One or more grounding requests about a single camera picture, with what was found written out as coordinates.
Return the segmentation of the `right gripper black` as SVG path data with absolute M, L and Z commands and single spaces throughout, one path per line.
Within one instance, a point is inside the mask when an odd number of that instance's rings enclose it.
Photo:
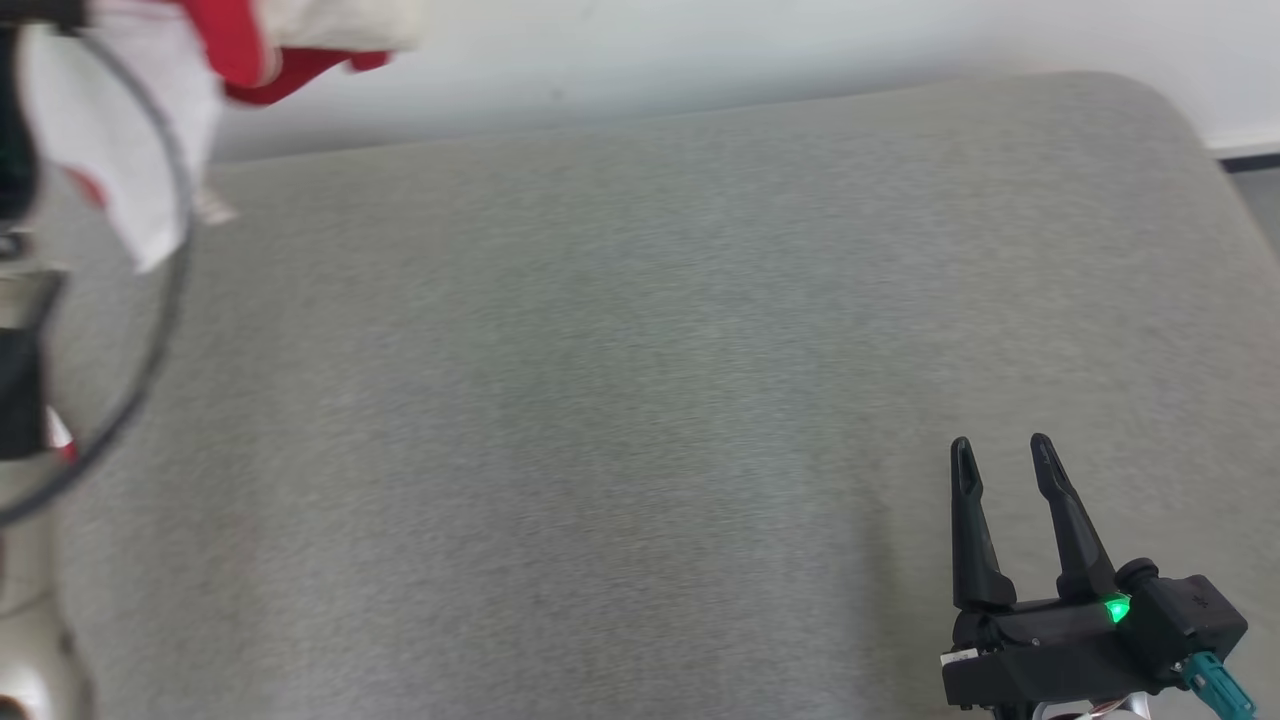
M 972 443 L 966 437 L 951 443 L 957 616 L 941 671 L 947 703 L 963 710 L 1034 710 L 1161 693 L 1164 678 L 1144 667 L 1123 637 L 1132 597 L 1117 593 L 1114 565 L 1052 439 L 1034 433 L 1030 454 L 1052 518 L 1060 600 L 1016 603 L 1012 580 L 1000 571 Z

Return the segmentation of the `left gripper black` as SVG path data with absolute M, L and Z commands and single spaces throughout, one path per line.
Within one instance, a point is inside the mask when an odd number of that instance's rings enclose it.
M 19 28 L 1 28 L 1 225 L 29 214 L 38 188 L 38 154 L 19 77 Z

